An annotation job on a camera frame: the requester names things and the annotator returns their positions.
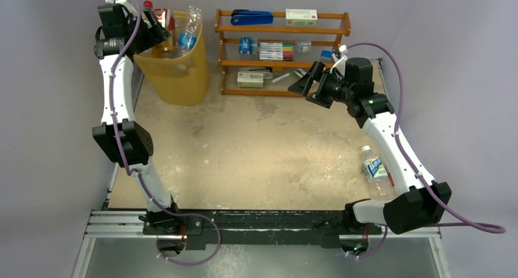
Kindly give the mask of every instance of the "red bottle cap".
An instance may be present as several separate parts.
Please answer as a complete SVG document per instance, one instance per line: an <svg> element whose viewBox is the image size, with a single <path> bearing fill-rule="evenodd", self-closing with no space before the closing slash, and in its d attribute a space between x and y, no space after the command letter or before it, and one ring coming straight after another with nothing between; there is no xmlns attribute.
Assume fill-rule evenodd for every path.
<svg viewBox="0 0 518 278"><path fill-rule="evenodd" d="M153 9L153 3L149 0L144 1L144 8Z"/></svg>

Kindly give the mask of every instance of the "cable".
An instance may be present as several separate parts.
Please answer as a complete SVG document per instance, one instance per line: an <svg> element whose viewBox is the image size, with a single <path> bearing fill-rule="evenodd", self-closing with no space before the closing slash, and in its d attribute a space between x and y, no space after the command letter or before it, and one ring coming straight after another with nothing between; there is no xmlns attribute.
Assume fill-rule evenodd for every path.
<svg viewBox="0 0 518 278"><path fill-rule="evenodd" d="M404 158L406 159L406 161L410 164L410 166L412 167L412 169L414 170L415 174L418 175L419 177L419 180L421 181L421 183L423 184L423 186L426 188L426 190L428 191L428 193L430 194L430 196L444 209L446 210L448 213L450 213L453 217L457 218L458 220L462 221L462 222L453 222L453 223L442 223L442 224L434 224L434 225L430 225L430 226L427 226L427 227L457 227L457 226L471 226L475 229L478 229L480 231L484 231L484 232L488 232L488 233L494 233L494 234L502 234L502 233L505 233L506 232L506 229L500 225L495 225L495 224L488 224L488 223L479 223L479 222L473 222L473 221L470 221L468 219L466 219L465 217L461 216L459 213L455 212L453 209L451 209L450 207L448 207L448 205L446 205L435 193L434 191L432 190L432 188L430 187L430 185L428 185L428 183L426 182L425 178L422 176L422 174L419 172L419 169L418 167L415 165L415 163L412 161L412 159L410 158L410 156L406 153L406 151L404 150L403 146L401 145L401 140L399 139L399 131L398 131L398 128L399 128L399 123L401 122L401 113L403 111L403 93L404 93L404 89L403 89L403 77L401 75L401 69L399 68L399 65L398 63L396 62L396 59L394 58L394 56L392 56L388 50L386 50L384 47L378 45L378 44L375 44L375 43L356 43L356 44L353 44L353 45L350 45L348 46L349 49L353 48L353 47L356 47L356 46L360 46L360 45L368 45L368 46L373 46L373 47L376 47L378 49L380 49L381 51L385 52L385 54L390 58L390 60L392 61L392 64L394 64L394 67L396 68L396 72L398 74L398 79L399 79L399 105L398 105L398 113L396 115L396 122L394 124L394 138L396 139L396 144L399 148L399 150L401 151L401 153L403 154ZM371 255L373 252L375 252L376 250L379 249L379 246L380 244L382 244L385 239L387 237L387 229L385 227L385 235L383 236L382 238L382 241L380 241L380 243L378 244L378 246L376 246L372 251L369 251L367 254L365 255L362 255L360 257L367 257L369 255Z"/></svg>
<svg viewBox="0 0 518 278"><path fill-rule="evenodd" d="M210 219L209 217L206 217L206 216L201 215L201 214L194 214L194 213L176 214L176 213L173 213L173 212L170 212L169 210L167 210L166 207L164 207L161 203L159 203L155 199L155 197L151 194L151 192L149 191L149 189L145 185L144 180L142 179L142 173L141 173L140 169L131 169L130 170L130 166L128 165L128 160L126 158L126 154L124 153L124 149L122 147L122 142L120 140L119 127L117 126L117 113L115 111L115 104L114 104L114 78L115 78L115 69L117 68L117 65L119 64L120 59L122 59L122 57L124 57L124 54L126 53L126 50L128 50L128 48L130 47L131 43L135 39L135 36L137 35L137 32L139 30L140 20L142 18L141 14L140 14L140 6L139 6L137 0L133 0L133 1L135 2L135 9L137 10L136 25L135 25L135 28L133 29L133 32L131 33L131 35L130 35L130 37L128 39L128 42L126 43L126 45L124 45L124 47L120 51L119 55L115 59L113 65L111 67L111 70L110 70L111 73L110 73L110 80L109 80L109 104L110 104L110 111L111 111L111 116L112 116L112 121L113 121L113 126L114 126L114 132L115 132L115 141L117 142L117 147L119 148L119 153L120 153L120 156L122 158L122 163L124 164L124 169L126 170L126 173L128 174L128 176L131 176L132 173L137 173L137 177L139 179L139 183L142 186L142 189L144 190L144 192L146 193L146 196L158 208L160 208L160 210L162 210L166 214L168 214L170 216L173 216L173 217L189 217L190 216L190 217L198 217L198 218L206 219L212 226L214 226L214 229L216 229L216 234L217 234L216 249L207 258L205 258L205 259L203 259L201 261L197 261L197 262L181 262L181 261L173 260L173 259L171 259L169 257L166 257L160 251L160 248L157 246L157 250L158 250L157 257L161 257L161 258L163 258L164 260L166 260L168 262L171 262L171 263L174 263L174 264L178 264L178 265L196 266L196 265L199 265L199 264L203 264L203 263L207 262L208 260L210 260L211 258L213 258L217 254L217 252L219 251L219 249L221 247L221 232L220 232L219 228L217 227L216 223L214 223L214 221L212 221L212 219Z"/></svg>

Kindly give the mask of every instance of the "wooden rack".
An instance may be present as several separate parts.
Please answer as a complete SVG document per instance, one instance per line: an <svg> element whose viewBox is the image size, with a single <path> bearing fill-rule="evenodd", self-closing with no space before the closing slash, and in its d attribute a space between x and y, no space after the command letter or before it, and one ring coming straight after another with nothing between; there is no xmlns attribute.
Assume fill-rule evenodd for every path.
<svg viewBox="0 0 518 278"><path fill-rule="evenodd" d="M272 12L274 18L285 18L285 12ZM310 68L312 61L267 61L267 60L228 60L226 44L239 44L238 38L225 38L225 32L281 32L281 33L301 33L301 34L322 34L336 35L334 42L312 41L312 46L330 46L336 49L340 46L342 36L351 33L351 22L349 14L344 13L318 13L319 20L340 20L338 29L321 27L291 27L291 26L232 26L223 25L222 17L231 16L231 10L216 10L216 24L214 30L219 33L219 64L223 67L223 77L221 82L222 95L258 95L258 96L278 96L278 97L298 97L295 93L286 90L254 90L254 89L227 89L227 74L229 67L290 67L290 68ZM291 42L292 40L266 40L259 39L258 42Z"/></svg>

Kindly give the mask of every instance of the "blue stapler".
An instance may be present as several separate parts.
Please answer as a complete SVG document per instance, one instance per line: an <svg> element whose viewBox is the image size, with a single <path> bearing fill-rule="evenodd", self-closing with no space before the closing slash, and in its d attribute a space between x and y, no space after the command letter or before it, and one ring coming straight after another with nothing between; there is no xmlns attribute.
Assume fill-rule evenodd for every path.
<svg viewBox="0 0 518 278"><path fill-rule="evenodd" d="M250 26L253 24L270 24L274 22L274 16L269 11L251 11L236 9L232 11L230 23L233 26Z"/></svg>

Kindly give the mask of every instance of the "yellow bin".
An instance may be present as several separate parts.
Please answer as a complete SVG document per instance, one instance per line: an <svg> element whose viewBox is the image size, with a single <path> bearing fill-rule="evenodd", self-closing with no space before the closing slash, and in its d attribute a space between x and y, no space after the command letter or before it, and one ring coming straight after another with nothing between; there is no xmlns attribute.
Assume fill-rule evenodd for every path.
<svg viewBox="0 0 518 278"><path fill-rule="evenodd" d="M186 12L175 11L179 23L186 22ZM149 79L162 101L183 106L199 104L205 98L209 82L203 26L194 47L187 55L175 59L162 59L153 49L151 57L134 55L134 60Z"/></svg>

